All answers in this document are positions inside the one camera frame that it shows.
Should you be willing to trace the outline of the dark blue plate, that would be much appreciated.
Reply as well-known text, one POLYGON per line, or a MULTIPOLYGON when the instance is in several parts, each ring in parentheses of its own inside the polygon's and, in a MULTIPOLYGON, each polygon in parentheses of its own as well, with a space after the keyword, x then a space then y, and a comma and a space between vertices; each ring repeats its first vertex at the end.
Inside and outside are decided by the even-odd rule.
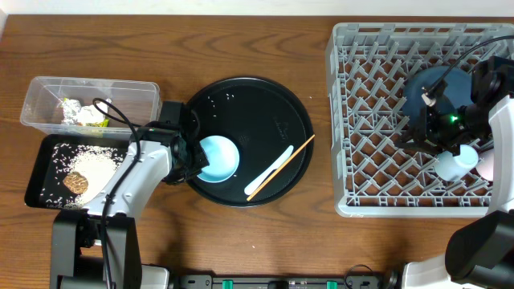
MULTIPOLYGON (((446 70, 448 66, 431 67, 419 71, 410 77, 403 88, 406 102, 402 106, 402 113, 409 118, 408 125, 413 127, 418 123, 420 110, 426 106, 422 99, 423 87, 431 86, 446 70)), ((444 79, 447 83, 444 95, 455 108, 468 106, 471 101, 471 76, 465 71, 454 68, 444 79)))

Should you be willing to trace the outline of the brown cookie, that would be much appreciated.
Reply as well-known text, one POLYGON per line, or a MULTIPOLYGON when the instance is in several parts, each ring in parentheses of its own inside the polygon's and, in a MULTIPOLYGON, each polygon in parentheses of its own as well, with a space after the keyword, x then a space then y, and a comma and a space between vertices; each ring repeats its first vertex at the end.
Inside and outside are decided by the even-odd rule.
POLYGON ((76 171, 69 173, 63 179, 63 184, 75 195, 85 193, 88 189, 87 178, 76 171))

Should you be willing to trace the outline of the light blue cup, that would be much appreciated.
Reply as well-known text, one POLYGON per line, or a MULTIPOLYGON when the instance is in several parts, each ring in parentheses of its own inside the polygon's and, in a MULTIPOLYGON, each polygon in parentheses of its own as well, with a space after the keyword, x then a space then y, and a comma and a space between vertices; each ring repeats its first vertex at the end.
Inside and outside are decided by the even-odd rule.
POLYGON ((470 145, 461 144, 459 155, 444 151, 436 159, 435 173, 444 181, 457 181, 476 167, 479 155, 470 145))

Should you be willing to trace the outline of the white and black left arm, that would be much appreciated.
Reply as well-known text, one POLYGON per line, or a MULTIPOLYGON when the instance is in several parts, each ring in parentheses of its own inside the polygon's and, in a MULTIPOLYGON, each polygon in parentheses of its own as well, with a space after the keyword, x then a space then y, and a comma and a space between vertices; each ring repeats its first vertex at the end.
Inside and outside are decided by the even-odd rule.
POLYGON ((145 265, 137 219, 157 186, 181 184, 209 162, 198 114, 167 101, 156 121, 132 129, 128 152, 108 184, 80 210, 61 210, 51 235, 52 288, 167 288, 169 269, 145 265))

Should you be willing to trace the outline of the light blue bowl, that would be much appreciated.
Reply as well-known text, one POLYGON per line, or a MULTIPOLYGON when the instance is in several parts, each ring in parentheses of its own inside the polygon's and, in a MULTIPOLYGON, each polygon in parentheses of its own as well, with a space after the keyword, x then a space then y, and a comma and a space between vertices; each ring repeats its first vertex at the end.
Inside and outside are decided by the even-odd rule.
POLYGON ((224 136, 208 136, 200 145, 209 162, 198 174, 198 178, 208 183, 220 183, 228 180, 239 167, 239 150, 224 136))

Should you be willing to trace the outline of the pink cup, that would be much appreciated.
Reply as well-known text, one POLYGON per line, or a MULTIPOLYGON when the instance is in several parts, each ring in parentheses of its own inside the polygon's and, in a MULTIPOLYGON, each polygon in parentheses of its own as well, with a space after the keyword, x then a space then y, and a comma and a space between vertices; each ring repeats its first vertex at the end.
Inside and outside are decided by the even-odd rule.
POLYGON ((487 181, 493 181, 494 176, 494 149, 481 152, 479 162, 475 167, 477 173, 487 181))

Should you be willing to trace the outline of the foil snack wrapper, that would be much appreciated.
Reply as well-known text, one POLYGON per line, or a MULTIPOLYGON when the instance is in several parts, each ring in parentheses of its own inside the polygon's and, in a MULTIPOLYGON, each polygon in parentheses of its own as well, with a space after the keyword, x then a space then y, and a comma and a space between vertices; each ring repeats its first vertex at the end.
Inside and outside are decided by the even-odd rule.
POLYGON ((61 121, 61 124, 78 125, 76 123, 75 117, 80 108, 83 107, 81 103, 78 100, 64 98, 61 102, 60 107, 63 109, 63 120, 61 121))

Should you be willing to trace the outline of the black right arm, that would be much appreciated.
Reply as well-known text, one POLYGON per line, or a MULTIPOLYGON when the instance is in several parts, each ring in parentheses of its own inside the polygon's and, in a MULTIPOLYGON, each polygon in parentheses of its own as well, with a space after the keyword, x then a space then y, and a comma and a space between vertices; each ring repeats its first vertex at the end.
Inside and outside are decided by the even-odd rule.
POLYGON ((409 128, 396 146, 436 156, 435 173, 457 182, 475 170, 492 183, 487 213, 457 230, 443 255, 408 263, 401 288, 513 286, 513 61, 492 56, 466 75, 418 73, 404 90, 409 128))

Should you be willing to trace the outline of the wooden chopstick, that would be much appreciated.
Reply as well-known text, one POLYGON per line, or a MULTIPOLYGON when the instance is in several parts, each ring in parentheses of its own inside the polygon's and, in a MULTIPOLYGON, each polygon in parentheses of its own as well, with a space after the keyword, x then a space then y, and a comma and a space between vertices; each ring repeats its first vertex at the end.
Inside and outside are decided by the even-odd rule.
POLYGON ((310 136, 292 155, 276 170, 274 170, 266 180, 258 187, 254 193, 247 197, 247 201, 252 200, 279 172, 281 172, 289 162, 291 162, 315 137, 315 134, 310 136))

